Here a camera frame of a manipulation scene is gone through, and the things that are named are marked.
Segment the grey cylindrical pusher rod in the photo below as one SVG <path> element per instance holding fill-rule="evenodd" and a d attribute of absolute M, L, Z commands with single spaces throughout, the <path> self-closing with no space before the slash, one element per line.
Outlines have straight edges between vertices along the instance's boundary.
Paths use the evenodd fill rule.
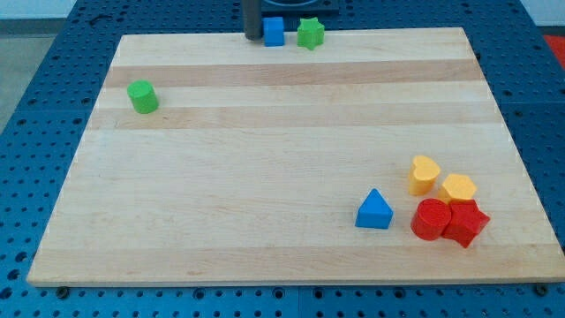
<path fill-rule="evenodd" d="M 261 0 L 242 0 L 242 19 L 245 38 L 259 41 L 263 37 Z"/>

